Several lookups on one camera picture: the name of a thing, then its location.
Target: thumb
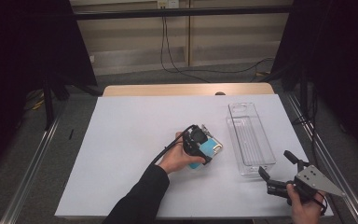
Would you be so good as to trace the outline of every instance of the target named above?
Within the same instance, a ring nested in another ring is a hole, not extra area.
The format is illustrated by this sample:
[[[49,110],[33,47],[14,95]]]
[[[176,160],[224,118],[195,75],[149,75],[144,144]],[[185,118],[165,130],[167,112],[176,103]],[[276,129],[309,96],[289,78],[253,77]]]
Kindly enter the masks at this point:
[[[190,163],[205,163],[205,159],[203,159],[202,157],[195,157],[195,156],[189,156],[189,161]]]
[[[290,199],[292,200],[292,207],[301,206],[300,196],[295,191],[295,187],[292,184],[286,186],[287,194],[289,194]]]

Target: table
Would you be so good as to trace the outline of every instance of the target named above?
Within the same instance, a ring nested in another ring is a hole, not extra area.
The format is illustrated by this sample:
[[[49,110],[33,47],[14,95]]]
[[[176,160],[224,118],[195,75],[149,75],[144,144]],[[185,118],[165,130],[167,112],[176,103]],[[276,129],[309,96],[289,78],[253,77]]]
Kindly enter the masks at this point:
[[[217,91],[226,96],[209,95]],[[171,185],[158,218],[290,216],[285,199],[267,195],[266,183],[260,177],[239,175],[225,117],[228,103],[242,101],[255,103],[272,145],[277,164],[270,175],[281,181],[293,179],[296,167],[283,152],[290,150],[302,159],[306,156],[269,84],[112,86],[98,100],[55,215],[107,216],[147,164],[172,141],[175,132],[192,123],[204,123],[224,149],[198,171],[184,169],[170,175]],[[326,215],[332,215],[330,209]]]

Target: clear plastic container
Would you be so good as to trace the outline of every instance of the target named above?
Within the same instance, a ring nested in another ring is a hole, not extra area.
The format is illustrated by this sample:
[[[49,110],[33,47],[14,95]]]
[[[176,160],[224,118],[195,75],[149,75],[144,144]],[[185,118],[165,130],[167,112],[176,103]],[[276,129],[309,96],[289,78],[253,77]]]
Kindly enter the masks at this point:
[[[267,172],[276,163],[253,103],[228,105],[227,124],[241,175],[258,175],[259,166]]]

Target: black sleeve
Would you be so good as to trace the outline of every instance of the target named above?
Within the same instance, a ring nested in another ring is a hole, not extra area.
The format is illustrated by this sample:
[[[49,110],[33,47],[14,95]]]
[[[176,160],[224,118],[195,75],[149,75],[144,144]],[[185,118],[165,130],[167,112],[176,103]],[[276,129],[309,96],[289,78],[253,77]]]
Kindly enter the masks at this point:
[[[170,180],[161,167],[149,166],[139,182],[118,201],[103,224],[153,223],[169,185]]]

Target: wall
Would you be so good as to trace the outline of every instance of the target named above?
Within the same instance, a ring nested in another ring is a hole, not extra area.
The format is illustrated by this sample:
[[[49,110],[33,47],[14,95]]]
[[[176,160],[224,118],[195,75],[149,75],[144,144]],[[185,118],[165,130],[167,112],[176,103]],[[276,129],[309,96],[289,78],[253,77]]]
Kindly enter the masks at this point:
[[[157,1],[73,0],[74,12],[155,9]],[[180,7],[291,5],[292,0],[181,0]],[[172,59],[177,67],[256,62],[274,57],[287,14],[167,18]],[[162,18],[79,21],[96,75],[160,69]],[[163,62],[170,67],[167,43]]]

